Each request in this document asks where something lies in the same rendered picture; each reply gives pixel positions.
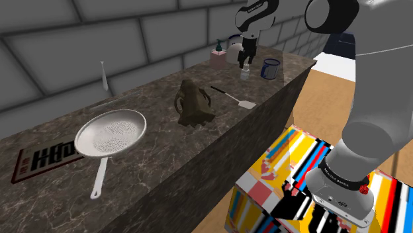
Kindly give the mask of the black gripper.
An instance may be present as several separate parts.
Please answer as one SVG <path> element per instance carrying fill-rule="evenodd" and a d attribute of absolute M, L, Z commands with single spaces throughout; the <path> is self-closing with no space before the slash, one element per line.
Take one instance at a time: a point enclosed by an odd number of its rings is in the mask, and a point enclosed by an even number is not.
<path fill-rule="evenodd" d="M 238 53 L 238 62 L 240 68 L 244 67 L 244 62 L 248 57 L 248 64 L 252 64 L 253 58 L 256 55 L 257 50 L 257 38 L 246 38 L 243 37 L 242 39 L 242 52 Z"/>

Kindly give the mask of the white rounded jug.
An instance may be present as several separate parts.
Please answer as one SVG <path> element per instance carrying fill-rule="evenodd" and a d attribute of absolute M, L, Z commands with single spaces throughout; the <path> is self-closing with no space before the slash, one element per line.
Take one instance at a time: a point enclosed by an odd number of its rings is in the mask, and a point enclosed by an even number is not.
<path fill-rule="evenodd" d="M 226 50 L 226 61 L 229 64 L 238 64 L 238 54 L 243 50 L 242 46 L 243 36 L 241 34 L 234 34 L 228 38 L 228 47 Z"/>

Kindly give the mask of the blue mug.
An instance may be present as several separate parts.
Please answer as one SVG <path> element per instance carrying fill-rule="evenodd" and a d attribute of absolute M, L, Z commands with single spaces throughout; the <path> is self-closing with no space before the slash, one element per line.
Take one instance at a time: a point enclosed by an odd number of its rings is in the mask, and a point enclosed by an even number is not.
<path fill-rule="evenodd" d="M 268 80 L 275 79 L 277 77 L 280 66 L 281 63 L 279 60 L 273 58 L 264 59 L 260 77 Z"/>

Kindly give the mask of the pink soap dispenser, green pump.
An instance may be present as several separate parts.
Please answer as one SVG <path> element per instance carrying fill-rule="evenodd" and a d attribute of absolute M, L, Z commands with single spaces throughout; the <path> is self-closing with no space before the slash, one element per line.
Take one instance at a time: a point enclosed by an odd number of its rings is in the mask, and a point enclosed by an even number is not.
<path fill-rule="evenodd" d="M 217 39 L 217 45 L 210 52 L 210 66 L 215 70 L 221 70 L 226 66 L 226 50 L 221 46 L 223 40 Z"/>

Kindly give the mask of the colourful patterned robot stand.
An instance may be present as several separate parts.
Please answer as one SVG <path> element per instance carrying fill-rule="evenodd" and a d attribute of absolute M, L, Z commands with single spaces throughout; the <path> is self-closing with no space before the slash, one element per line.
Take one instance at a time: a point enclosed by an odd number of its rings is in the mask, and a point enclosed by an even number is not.
<path fill-rule="evenodd" d="M 304 176 L 332 148 L 291 125 L 237 180 L 228 233 L 413 233 L 413 187 L 379 169 L 369 174 L 375 215 L 368 227 L 314 203 Z"/>

